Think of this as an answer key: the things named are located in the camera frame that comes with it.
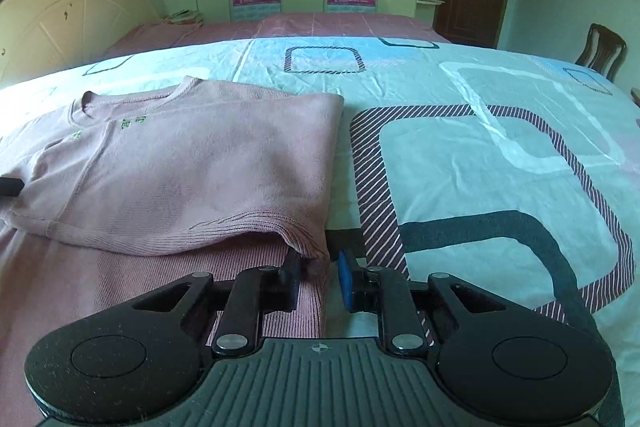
wall shelf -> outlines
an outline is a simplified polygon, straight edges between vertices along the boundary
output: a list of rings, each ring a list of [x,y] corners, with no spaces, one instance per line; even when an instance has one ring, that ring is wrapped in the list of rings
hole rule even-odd
[[[417,0],[416,2],[418,4],[428,4],[430,6],[440,6],[441,4],[444,4],[444,1],[442,0]]]

bed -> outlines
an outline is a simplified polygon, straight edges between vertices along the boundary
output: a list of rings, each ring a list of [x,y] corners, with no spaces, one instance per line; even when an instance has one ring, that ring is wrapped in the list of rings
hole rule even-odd
[[[238,23],[169,24],[149,0],[2,0],[0,88],[100,58],[277,36],[380,36],[446,42],[409,17],[288,14]]]
[[[331,254],[349,248],[412,280],[452,273],[602,340],[617,368],[600,420],[640,423],[640,108],[574,64],[415,34],[318,34],[308,21],[208,43],[161,30],[164,49],[143,52],[158,29],[144,26],[109,58],[0,91],[0,136],[89,89],[185,75],[340,94]],[[332,277],[326,334],[376,330],[373,315],[344,312]]]

bed headboard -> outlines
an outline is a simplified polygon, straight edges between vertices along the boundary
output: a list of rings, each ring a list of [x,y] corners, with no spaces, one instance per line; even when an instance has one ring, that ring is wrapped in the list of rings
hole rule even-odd
[[[155,20],[149,0],[3,0],[0,89],[95,62],[132,28]]]

light blue bedsheet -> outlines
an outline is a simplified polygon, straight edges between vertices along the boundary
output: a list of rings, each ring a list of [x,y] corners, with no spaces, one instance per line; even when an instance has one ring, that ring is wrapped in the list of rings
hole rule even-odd
[[[218,42],[2,90],[0,136],[84,90],[159,89],[185,74],[343,95],[327,224],[346,231],[338,246],[414,280],[450,272],[601,336],[620,381],[605,425],[622,427],[620,403],[626,425],[640,425],[640,109],[610,82],[453,44]],[[375,331],[371,317],[340,311],[335,284],[327,312],[332,335]]]

